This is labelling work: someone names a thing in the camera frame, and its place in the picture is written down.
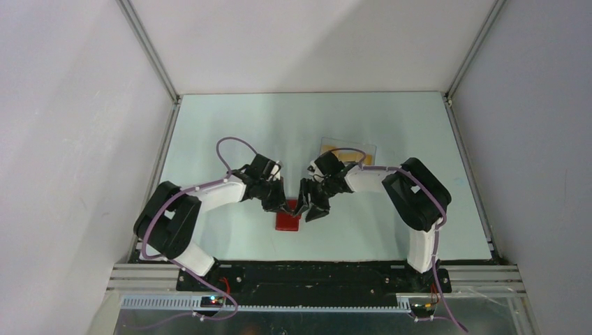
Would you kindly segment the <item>red leather card holder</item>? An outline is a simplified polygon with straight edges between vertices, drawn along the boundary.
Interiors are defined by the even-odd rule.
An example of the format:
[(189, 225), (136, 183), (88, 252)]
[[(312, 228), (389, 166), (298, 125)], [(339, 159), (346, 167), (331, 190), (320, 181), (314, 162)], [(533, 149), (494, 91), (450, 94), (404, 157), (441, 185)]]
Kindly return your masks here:
[(275, 230), (281, 232), (297, 232), (302, 215), (294, 215), (293, 210), (297, 206), (297, 199), (289, 199), (276, 213)]

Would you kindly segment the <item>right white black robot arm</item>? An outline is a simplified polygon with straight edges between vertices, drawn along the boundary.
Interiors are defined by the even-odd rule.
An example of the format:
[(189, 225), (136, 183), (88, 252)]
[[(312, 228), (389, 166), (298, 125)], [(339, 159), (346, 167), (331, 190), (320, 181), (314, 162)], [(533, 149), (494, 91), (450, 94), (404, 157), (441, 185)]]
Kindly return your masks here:
[(418, 158), (399, 166), (366, 165), (362, 159), (343, 162), (330, 149), (311, 161), (310, 177), (302, 179), (293, 215), (307, 222), (330, 212), (330, 198), (341, 193), (384, 193), (408, 226), (410, 244), (406, 282), (423, 292), (434, 282), (441, 228), (452, 201), (448, 189)]

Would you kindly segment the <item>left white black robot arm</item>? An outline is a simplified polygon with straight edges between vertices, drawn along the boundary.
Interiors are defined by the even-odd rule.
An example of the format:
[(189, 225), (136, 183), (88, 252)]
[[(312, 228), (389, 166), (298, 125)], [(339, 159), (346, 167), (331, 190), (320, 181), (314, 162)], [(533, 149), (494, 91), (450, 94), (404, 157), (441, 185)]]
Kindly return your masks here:
[(253, 199), (259, 200), (266, 212), (289, 213), (280, 171), (280, 163), (256, 154), (251, 163), (216, 181), (185, 189), (164, 181), (147, 201), (133, 232), (156, 251), (155, 257), (192, 271), (197, 285), (213, 290), (221, 281), (221, 273), (215, 267), (216, 258), (193, 240), (199, 215)]

